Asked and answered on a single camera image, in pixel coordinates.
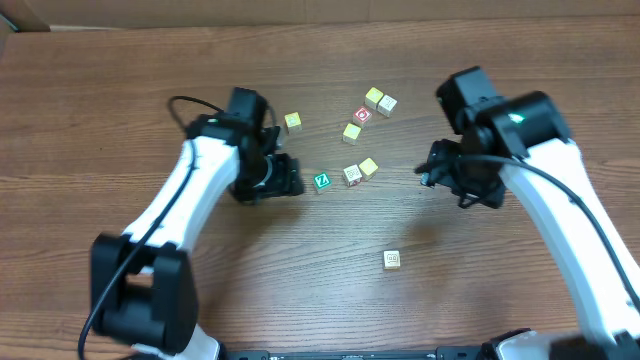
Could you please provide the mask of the red letter block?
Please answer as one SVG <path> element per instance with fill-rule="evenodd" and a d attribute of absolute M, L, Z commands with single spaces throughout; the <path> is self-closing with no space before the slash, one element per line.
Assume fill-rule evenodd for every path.
<path fill-rule="evenodd" d="M 354 125 L 364 128 L 369 124 L 371 118 L 371 111 L 366 106 L 360 106 L 354 111 L 352 122 Z"/>

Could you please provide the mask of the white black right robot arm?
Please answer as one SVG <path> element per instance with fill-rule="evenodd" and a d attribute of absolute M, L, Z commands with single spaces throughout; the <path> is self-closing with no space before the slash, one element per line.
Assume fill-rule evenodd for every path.
<path fill-rule="evenodd" d="M 568 335 L 510 331 L 483 343 L 478 358 L 638 358 L 639 266 L 551 98 L 504 97 L 479 67 L 452 74 L 435 96 L 459 138 L 433 143 L 415 170 L 422 185 L 449 188 L 461 208 L 497 209 L 512 192 L 560 270 L 580 327 Z"/>

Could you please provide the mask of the white outline block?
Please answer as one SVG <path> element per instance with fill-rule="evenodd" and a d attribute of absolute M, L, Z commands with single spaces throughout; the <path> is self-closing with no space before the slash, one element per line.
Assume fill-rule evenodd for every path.
<path fill-rule="evenodd" d="M 383 252 L 383 268 L 385 270 L 396 270 L 401 267 L 401 257 L 397 250 L 387 250 Z"/>

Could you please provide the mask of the white block top right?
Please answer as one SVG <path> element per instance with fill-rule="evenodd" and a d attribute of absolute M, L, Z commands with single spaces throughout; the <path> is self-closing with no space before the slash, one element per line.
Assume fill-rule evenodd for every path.
<path fill-rule="evenodd" d="M 381 100 L 378 102 L 377 111 L 389 118 L 393 113 L 395 107 L 397 105 L 397 100 L 387 94 L 385 94 Z"/>

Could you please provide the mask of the white red-sided block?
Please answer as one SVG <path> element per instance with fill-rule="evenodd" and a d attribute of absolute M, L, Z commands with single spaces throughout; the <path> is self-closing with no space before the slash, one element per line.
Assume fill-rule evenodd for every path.
<path fill-rule="evenodd" d="M 362 181 L 363 175 L 359 166 L 357 164 L 353 164 L 343 169 L 343 178 L 346 186 L 352 187 L 358 185 Z"/>

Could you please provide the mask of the yellow block top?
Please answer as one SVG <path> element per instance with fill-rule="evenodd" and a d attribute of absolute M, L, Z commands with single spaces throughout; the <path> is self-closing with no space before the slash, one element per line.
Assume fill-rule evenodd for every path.
<path fill-rule="evenodd" d="M 383 97 L 384 93 L 382 91 L 376 87 L 371 87 L 365 95 L 364 104 L 367 107 L 376 110 Z"/>

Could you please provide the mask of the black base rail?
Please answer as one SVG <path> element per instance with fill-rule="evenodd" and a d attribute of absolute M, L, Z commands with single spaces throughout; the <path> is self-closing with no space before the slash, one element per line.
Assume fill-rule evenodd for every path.
<path fill-rule="evenodd" d="M 440 346 L 431 350 L 286 352 L 223 350 L 223 360 L 480 360 L 480 346 Z"/>

